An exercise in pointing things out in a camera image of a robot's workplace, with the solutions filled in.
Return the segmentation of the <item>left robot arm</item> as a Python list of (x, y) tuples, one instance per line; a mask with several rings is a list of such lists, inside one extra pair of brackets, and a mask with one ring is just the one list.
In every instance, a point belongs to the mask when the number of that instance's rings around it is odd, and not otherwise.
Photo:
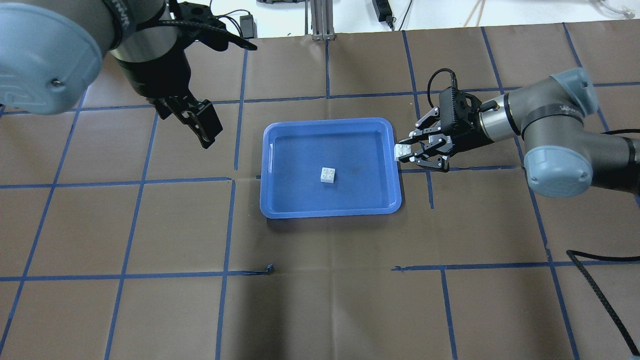
[(223, 126), (213, 103), (190, 91), (185, 50), (256, 45), (227, 30), (210, 7), (177, 0), (3, 0), (0, 97), (33, 114), (66, 112), (112, 55), (162, 119), (174, 116), (209, 148)]

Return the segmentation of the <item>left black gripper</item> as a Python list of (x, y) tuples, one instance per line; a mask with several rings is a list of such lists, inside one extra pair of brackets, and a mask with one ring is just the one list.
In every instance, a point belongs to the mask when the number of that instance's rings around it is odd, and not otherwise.
[(230, 44), (247, 51), (258, 46), (233, 34), (215, 18), (210, 7), (193, 2), (130, 2), (134, 23), (152, 25), (156, 21), (187, 21), (211, 25), (204, 30), (178, 26), (139, 29), (112, 51), (135, 92), (154, 100), (163, 120), (175, 116), (198, 138), (204, 150), (223, 131), (211, 101), (190, 95), (191, 68), (185, 49), (195, 42), (214, 51), (226, 51)]

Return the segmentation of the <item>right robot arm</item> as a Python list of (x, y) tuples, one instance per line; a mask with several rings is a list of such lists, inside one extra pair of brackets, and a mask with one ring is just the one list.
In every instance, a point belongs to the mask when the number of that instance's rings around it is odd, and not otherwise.
[(438, 105), (414, 123), (394, 147), (394, 158), (446, 173), (450, 158), (520, 137), (523, 168), (532, 191), (547, 198), (572, 198), (590, 187), (639, 194), (639, 140), (627, 130), (589, 132), (585, 118), (599, 107), (594, 83), (580, 67), (487, 101), (451, 85)]

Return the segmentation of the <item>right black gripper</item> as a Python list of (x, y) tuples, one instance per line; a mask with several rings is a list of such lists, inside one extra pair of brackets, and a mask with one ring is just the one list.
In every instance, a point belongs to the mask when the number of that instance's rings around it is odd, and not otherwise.
[(446, 88), (438, 96), (439, 106), (432, 107), (414, 123), (414, 130), (400, 140), (400, 145), (430, 141), (444, 134), (447, 140), (421, 143), (410, 153), (410, 162), (439, 173), (450, 171), (451, 153), (462, 153), (493, 144), (480, 119), (482, 101), (457, 88)]

